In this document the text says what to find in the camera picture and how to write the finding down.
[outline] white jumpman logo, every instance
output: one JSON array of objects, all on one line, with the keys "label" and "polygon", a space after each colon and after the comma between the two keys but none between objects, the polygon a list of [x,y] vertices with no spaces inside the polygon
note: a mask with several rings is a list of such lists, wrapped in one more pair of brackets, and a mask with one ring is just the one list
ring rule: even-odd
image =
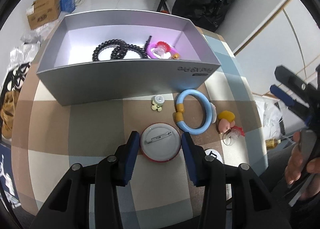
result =
[{"label": "white jumpman logo", "polygon": [[8,173],[4,173],[3,159],[4,159],[4,156],[2,155],[2,161],[0,163],[0,177],[2,177],[2,176],[4,177],[5,185],[9,188],[10,194],[15,196],[12,179]]}]

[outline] black coiled hair tie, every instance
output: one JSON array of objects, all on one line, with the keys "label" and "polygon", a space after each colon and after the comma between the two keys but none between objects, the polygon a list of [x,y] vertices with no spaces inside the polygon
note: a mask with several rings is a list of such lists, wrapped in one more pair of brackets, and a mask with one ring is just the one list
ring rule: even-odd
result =
[{"label": "black coiled hair tie", "polygon": [[114,45],[116,45],[117,47],[112,51],[111,59],[123,59],[128,50],[138,53],[141,58],[148,58],[147,53],[143,48],[133,44],[129,45],[121,39],[110,39],[96,47],[92,54],[92,61],[99,61],[100,52],[107,47]]}]

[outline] blue plastic ring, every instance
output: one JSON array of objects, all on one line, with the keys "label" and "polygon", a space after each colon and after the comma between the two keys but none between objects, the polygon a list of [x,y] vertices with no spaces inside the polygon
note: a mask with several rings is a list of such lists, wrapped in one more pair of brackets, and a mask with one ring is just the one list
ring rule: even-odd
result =
[{"label": "blue plastic ring", "polygon": [[203,132],[205,132],[212,121],[212,107],[209,102],[209,100],[202,94],[201,92],[194,90],[194,89],[188,89],[183,91],[177,98],[176,104],[183,103],[184,98],[187,95],[194,95],[200,102],[204,105],[205,113],[206,113],[206,118],[205,118],[205,123],[202,127],[198,129],[192,129],[184,121],[178,121],[177,125],[178,127],[183,130],[184,132],[188,132],[192,135],[199,135]]}]

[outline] hand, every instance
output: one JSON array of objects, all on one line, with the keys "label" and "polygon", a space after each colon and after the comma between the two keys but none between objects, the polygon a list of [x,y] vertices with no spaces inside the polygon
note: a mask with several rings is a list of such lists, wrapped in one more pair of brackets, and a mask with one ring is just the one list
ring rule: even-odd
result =
[{"label": "hand", "polygon": [[[301,176],[303,156],[299,150],[300,132],[293,134],[293,140],[297,143],[292,149],[291,157],[288,161],[288,166],[285,168],[284,176],[287,184],[292,184]],[[320,158],[311,160],[307,165],[307,171],[311,174],[317,174],[307,187],[306,191],[302,193],[299,200],[307,200],[320,192]]]}]

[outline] purple bracelet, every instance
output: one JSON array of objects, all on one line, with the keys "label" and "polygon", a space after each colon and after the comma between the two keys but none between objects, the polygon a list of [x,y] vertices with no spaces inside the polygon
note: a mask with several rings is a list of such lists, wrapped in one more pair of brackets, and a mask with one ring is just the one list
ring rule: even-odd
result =
[{"label": "purple bracelet", "polygon": [[[150,58],[161,59],[161,58],[156,57],[153,54],[153,52],[151,51],[151,49],[155,48],[156,46],[157,46],[157,42],[149,44],[149,46],[147,47],[147,54],[148,54],[148,56]],[[170,52],[171,56],[173,56],[174,54],[179,54],[178,51],[174,47],[170,47],[170,51],[169,52]]]}]

